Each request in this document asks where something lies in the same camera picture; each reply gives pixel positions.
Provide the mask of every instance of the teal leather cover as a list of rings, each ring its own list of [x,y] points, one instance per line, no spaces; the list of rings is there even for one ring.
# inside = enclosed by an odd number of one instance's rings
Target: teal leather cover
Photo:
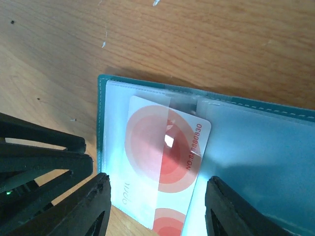
[[[280,226],[296,234],[315,235],[314,110],[100,75],[96,130],[98,172],[104,171],[105,148],[111,148],[104,147],[103,140],[106,83],[109,80],[200,95],[214,101],[209,103],[207,114],[202,117],[208,119],[213,128],[192,196],[190,206],[193,207],[189,208],[186,217],[195,228],[205,227],[203,223],[198,225],[199,221],[204,221],[204,200],[200,201],[204,199],[204,182],[212,175],[218,175]],[[184,225],[184,230],[192,231],[189,227]]]

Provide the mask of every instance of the wooden table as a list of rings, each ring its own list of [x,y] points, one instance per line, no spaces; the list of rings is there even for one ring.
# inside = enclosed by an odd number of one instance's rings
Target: wooden table
[[[315,1],[0,0],[0,112],[95,159],[101,73],[315,109]],[[112,207],[107,235],[154,233]]]

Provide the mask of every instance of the card holder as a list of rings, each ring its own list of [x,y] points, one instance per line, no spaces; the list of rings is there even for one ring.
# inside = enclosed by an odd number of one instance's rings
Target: card holder
[[[182,235],[207,235],[204,196],[213,175],[278,225],[314,235],[315,111],[111,75],[100,75],[98,81],[99,172],[112,165],[105,162],[106,156],[114,156],[119,166],[122,137],[108,137],[104,128],[126,130],[122,123],[128,119],[128,99],[133,95],[211,123]],[[107,85],[116,89],[108,90]],[[136,93],[126,100],[124,89]],[[115,112],[117,106],[124,112]]]

